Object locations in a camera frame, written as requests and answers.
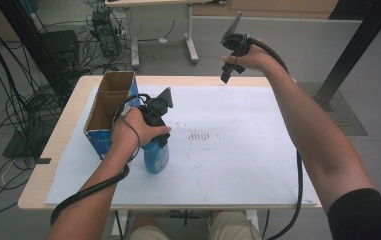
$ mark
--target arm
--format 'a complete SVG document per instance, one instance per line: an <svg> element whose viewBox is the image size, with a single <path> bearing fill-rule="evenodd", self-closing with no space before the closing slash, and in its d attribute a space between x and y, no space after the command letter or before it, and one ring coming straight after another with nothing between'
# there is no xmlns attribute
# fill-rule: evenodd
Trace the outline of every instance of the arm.
<svg viewBox="0 0 381 240"><path fill-rule="evenodd" d="M234 56L223 57L234 63ZM265 74L274 91L290 138L300 152L326 213L339 197L373 188L362 160L331 117L268 54L252 45L237 64Z"/></svg>
<svg viewBox="0 0 381 240"><path fill-rule="evenodd" d="M140 136L142 145L152 138L170 131L169 127L149 127L140 111L131 108L125 120ZM81 189L102 182L120 173L128 159L139 147L136 134L122 120L119 120L112 134L112 147ZM47 236L47 239L100 239L116 184L84 198L62 211Z"/></svg>

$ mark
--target black pole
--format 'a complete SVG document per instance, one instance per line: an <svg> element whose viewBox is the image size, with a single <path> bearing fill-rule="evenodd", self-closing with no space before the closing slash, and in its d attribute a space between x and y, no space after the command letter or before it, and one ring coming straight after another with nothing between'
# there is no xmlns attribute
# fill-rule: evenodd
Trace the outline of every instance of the black pole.
<svg viewBox="0 0 381 240"><path fill-rule="evenodd" d="M381 0L367 14L354 36L340 55L330 74L315 95L315 100L327 108L333 95L349 75L355 64L381 30Z"/></svg>
<svg viewBox="0 0 381 240"><path fill-rule="evenodd" d="M72 88L43 44L39 31L20 0L0 0L0 10L64 106L72 93Z"/></svg>

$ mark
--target black sleeve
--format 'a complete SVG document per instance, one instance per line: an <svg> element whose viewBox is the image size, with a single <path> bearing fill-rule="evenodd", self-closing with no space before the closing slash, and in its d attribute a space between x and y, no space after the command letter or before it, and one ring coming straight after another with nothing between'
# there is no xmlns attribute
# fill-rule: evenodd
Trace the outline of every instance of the black sleeve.
<svg viewBox="0 0 381 240"><path fill-rule="evenodd" d="M381 239L381 195L359 189L337 199L328 212L333 239Z"/></svg>

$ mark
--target hand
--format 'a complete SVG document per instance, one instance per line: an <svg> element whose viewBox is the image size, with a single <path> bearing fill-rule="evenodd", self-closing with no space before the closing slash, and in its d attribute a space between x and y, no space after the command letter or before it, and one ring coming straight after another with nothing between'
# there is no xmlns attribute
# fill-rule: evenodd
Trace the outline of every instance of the hand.
<svg viewBox="0 0 381 240"><path fill-rule="evenodd" d="M268 53L253 44L250 46L249 52L246 55L241 57L223 56L222 60L226 63L237 64L244 68L264 73L270 69L270 64L278 64Z"/></svg>
<svg viewBox="0 0 381 240"><path fill-rule="evenodd" d="M168 126L151 127L147 125L140 110L136 107L131 107L130 111L125 115L125 118L120 117L115 123L112 132L112 147L116 146L119 142L126 141L132 144L130 147L137 149L149 143L154 137L166 134L170 131L171 128Z"/></svg>

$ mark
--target desk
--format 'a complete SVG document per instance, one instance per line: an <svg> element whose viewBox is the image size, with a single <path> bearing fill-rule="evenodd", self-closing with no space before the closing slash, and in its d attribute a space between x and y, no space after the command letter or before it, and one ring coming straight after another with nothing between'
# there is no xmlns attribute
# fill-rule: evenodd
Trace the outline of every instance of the desk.
<svg viewBox="0 0 381 240"><path fill-rule="evenodd" d="M131 7L136 8L142 8L145 9L147 12L144 14L144 18L152 18L156 19L156 15L153 15L153 12L155 11L163 11L165 14L165 9L156 9L157 5L187 5L187 11L185 13L187 18L187 33L185 34L187 47L189 49L190 53L190 59L196 63L199 60L199 57L197 56L196 48L194 47L193 43L193 36L192 36L192 3L204 3L208 2L209 0L118 0L114 2L108 2L106 1L106 6L110 8L123 8L127 17L127 23L128 23L128 31L131 38L131 64L132 66L137 69L140 65L139 60L139 53L138 53L138 40L137 37L134 34L133 29L133 15L132 15L132 9Z"/></svg>
<svg viewBox="0 0 381 240"><path fill-rule="evenodd" d="M97 86L102 79L102 76L84 76L80 78L73 94L71 95L68 104L66 105L62 116L59 119L56 128L53 131L52 136L50 137L46 148L42 153L42 158L51 158L49 164L38 164L28 183L25 187L18 205L23 209L53 209L54 205L46 204L46 198L50 191L52 182L55 179L55 172L58 167L59 161L62 157L63 152L65 151L68 142L71 139L71 136L74 132L75 126L83 112L83 109L86 105L87 99L91 91ZM202 77L202 76L136 76L137 83L139 86L146 85L160 85L160 86L223 86L219 77ZM269 87L268 81L265 78L260 77L233 77L232 81L228 84L229 86L257 86L257 87ZM305 187L310 185L309 179L305 175ZM263 207L280 207L280 206L271 206L263 205ZM220 205L214 206L210 204L198 205L198 206L189 206L189 205L174 205L174 208L177 209L207 209L207 208L221 207L221 208L244 208L244 209L256 209L262 208L262 205L253 204L253 205ZM140 206L121 206L113 205L114 209L168 209L169 206L153 206L148 205L146 207Z"/></svg>

